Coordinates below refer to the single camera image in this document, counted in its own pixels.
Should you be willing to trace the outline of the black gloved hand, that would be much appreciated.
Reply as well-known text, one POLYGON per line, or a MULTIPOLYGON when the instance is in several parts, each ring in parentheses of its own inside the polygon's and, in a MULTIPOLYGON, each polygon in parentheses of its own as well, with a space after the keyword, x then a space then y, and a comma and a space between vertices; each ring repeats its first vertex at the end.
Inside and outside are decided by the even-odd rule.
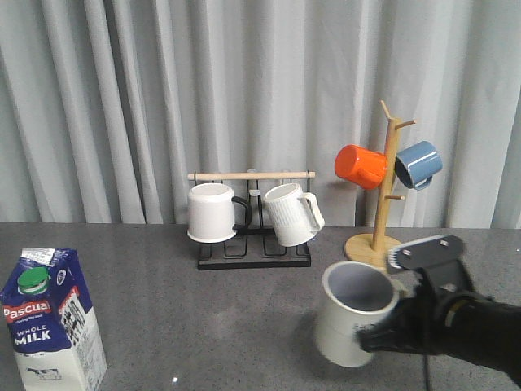
POLYGON ((358 330, 357 342, 366 352, 440 355, 437 304, 434 293, 420 284, 384 320, 358 330))

